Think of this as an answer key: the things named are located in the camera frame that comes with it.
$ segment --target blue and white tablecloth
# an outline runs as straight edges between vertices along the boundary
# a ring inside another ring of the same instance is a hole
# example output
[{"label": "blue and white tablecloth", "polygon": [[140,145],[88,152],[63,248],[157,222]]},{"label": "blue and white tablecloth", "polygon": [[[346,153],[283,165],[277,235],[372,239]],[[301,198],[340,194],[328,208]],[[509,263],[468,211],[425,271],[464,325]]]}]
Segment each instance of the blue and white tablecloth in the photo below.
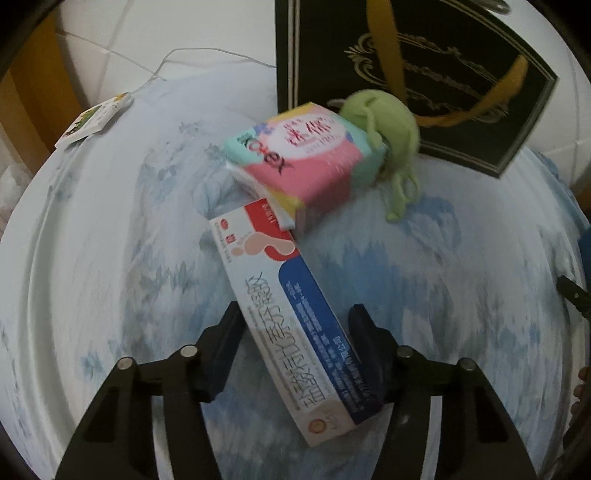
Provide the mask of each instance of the blue and white tablecloth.
[{"label": "blue and white tablecloth", "polygon": [[[219,146],[275,109],[275,71],[256,64],[156,81],[103,132],[54,153],[25,192],[0,242],[0,421],[42,480],[118,358],[165,358],[234,299],[207,220],[248,197]],[[430,359],[475,358],[540,470],[585,360],[585,323],[554,282],[582,282],[576,242],[589,224],[527,148],[500,180],[427,157],[416,169],[424,196],[402,222],[384,221],[374,189],[301,251],[345,324],[361,302]],[[246,333],[203,411],[224,478],[311,480],[369,479],[391,409],[308,448]]]}]

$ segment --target green stuffed toy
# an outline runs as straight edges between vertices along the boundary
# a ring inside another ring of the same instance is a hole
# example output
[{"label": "green stuffed toy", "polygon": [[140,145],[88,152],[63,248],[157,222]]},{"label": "green stuffed toy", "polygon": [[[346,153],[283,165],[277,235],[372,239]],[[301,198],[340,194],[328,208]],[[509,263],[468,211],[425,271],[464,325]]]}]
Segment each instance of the green stuffed toy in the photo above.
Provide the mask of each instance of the green stuffed toy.
[{"label": "green stuffed toy", "polygon": [[[392,204],[386,219],[401,220],[406,205],[420,196],[413,172],[420,134],[413,113],[394,95],[381,90],[360,90],[345,100],[339,115],[367,132],[372,149],[382,148],[382,139],[387,144],[389,153],[381,176],[391,179]],[[409,195],[405,191],[407,180],[414,184]]]}]

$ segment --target orange circle logo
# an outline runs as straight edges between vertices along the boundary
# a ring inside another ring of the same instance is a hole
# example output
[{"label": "orange circle logo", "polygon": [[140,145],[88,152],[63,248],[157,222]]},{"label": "orange circle logo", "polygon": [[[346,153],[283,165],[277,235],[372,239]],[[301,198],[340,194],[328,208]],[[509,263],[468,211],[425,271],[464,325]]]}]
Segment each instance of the orange circle logo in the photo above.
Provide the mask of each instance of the orange circle logo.
[{"label": "orange circle logo", "polygon": [[326,430],[326,422],[324,420],[315,419],[308,424],[308,432],[322,433]]}]

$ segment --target bag handle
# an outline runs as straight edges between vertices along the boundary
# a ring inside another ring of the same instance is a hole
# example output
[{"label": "bag handle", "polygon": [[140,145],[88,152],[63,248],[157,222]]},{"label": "bag handle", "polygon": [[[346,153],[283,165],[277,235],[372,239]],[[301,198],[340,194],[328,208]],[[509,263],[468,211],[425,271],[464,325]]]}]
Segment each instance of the bag handle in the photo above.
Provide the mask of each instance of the bag handle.
[{"label": "bag handle", "polygon": [[[400,52],[398,29],[394,20],[392,4],[390,0],[367,0],[366,9],[369,32],[374,40],[387,84],[391,93],[407,105],[402,53]],[[487,112],[496,105],[507,103],[521,90],[527,69],[527,59],[523,55],[519,55],[505,76],[494,84],[470,110],[439,116],[415,115],[417,124],[420,127],[454,127]]]}]

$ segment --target white cord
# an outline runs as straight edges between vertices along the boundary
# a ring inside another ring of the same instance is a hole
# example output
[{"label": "white cord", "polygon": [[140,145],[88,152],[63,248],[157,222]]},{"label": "white cord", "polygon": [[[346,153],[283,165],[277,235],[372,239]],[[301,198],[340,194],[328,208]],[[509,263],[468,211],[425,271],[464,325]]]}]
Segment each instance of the white cord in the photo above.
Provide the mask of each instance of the white cord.
[{"label": "white cord", "polygon": [[264,61],[260,61],[257,59],[254,59],[252,57],[249,57],[248,55],[243,55],[241,53],[236,53],[234,51],[229,51],[229,50],[224,50],[223,48],[213,48],[213,47],[187,47],[187,48],[173,48],[171,51],[169,51],[164,58],[162,59],[162,61],[160,62],[160,65],[158,65],[158,68],[155,70],[155,72],[152,74],[152,76],[145,81],[145,83],[136,88],[133,93],[138,92],[139,90],[141,90],[142,88],[144,88],[149,82],[151,82],[152,80],[154,80],[155,78],[159,78],[160,80],[164,80],[166,81],[165,78],[162,78],[160,75],[158,75],[158,72],[162,69],[162,67],[164,66],[164,64],[166,63],[166,61],[168,60],[168,57],[170,57],[174,52],[176,51],[190,51],[190,50],[213,50],[213,51],[219,51],[222,53],[227,53],[228,55],[234,55],[236,57],[240,57],[242,59],[245,60],[249,60],[252,61],[254,63],[258,63],[259,65],[263,65],[265,67],[269,67],[274,69],[275,65],[271,65],[270,63],[265,63]]}]

